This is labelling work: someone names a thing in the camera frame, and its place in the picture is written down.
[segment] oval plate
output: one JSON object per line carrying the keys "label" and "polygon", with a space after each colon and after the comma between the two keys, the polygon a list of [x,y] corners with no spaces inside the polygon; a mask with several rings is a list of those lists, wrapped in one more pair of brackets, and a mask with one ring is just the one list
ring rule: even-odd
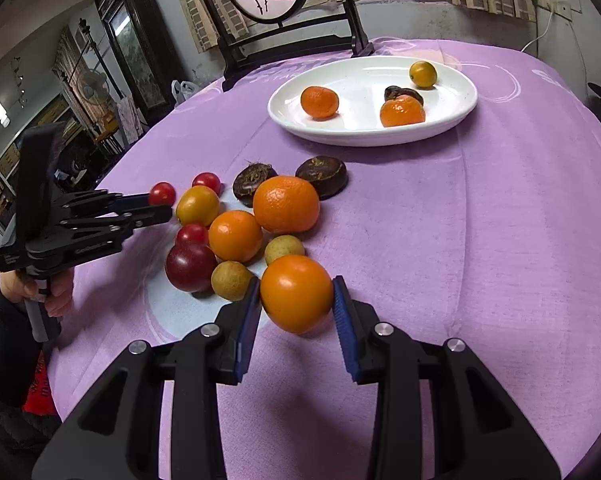
{"label": "oval plate", "polygon": [[[390,146],[427,139],[456,126],[478,101],[471,80],[452,67],[430,61],[438,72],[431,90],[417,89],[409,77],[415,57],[369,56],[334,61],[312,68],[283,84],[269,99],[269,116],[292,134],[335,146]],[[300,94],[308,86],[325,86],[340,99],[338,113],[313,120],[300,107]],[[385,128],[380,107],[388,86],[417,89],[424,98],[426,121]]]}

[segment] human hand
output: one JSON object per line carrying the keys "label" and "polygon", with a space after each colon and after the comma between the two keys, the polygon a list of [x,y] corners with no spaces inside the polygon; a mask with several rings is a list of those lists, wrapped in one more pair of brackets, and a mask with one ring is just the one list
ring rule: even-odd
{"label": "human hand", "polygon": [[[19,303],[38,294],[38,286],[31,276],[17,270],[0,273],[0,291],[7,301]],[[45,309],[50,317],[64,316],[71,308],[74,292],[74,269],[52,276],[52,294],[45,300]]]}

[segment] person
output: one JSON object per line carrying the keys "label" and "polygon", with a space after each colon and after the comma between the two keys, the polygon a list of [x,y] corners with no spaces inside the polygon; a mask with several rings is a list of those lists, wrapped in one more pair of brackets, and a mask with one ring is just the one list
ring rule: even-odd
{"label": "person", "polygon": [[[71,309],[73,269],[52,278],[51,317]],[[0,440],[11,453],[36,457],[60,426],[46,377],[43,345],[34,341],[23,300],[38,293],[19,272],[0,272]]]}

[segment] tablecloth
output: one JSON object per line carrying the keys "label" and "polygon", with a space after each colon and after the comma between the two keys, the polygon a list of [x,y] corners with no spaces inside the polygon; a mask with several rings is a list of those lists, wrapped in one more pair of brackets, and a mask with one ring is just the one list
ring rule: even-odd
{"label": "tablecloth", "polygon": [[[178,106],[101,186],[131,194],[165,180],[180,194],[200,171],[231,187],[249,162],[293,174],[312,155],[343,159],[349,186],[323,202],[310,255],[411,337],[466,340],[565,476],[601,431],[601,125],[532,56],[455,41],[375,45],[461,70],[478,89],[475,111],[421,142],[322,146],[283,131],[266,104],[288,78],[346,54],[277,62]],[[199,324],[182,304],[157,310],[164,289],[147,279],[161,275],[156,255],[173,229],[139,230],[122,253],[76,269],[75,310],[50,365],[62,417],[129,342],[162,344]],[[375,394],[351,382],[333,324],[299,337],[263,323],[243,384],[218,391],[229,478],[364,478]],[[169,405],[166,395],[164,436]]]}

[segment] dark wooden door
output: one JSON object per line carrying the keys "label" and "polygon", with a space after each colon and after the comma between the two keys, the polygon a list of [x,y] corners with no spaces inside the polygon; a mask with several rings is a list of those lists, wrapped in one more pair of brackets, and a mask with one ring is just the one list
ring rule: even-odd
{"label": "dark wooden door", "polygon": [[156,0],[96,0],[136,106],[149,125],[174,109],[174,79],[186,79]]}

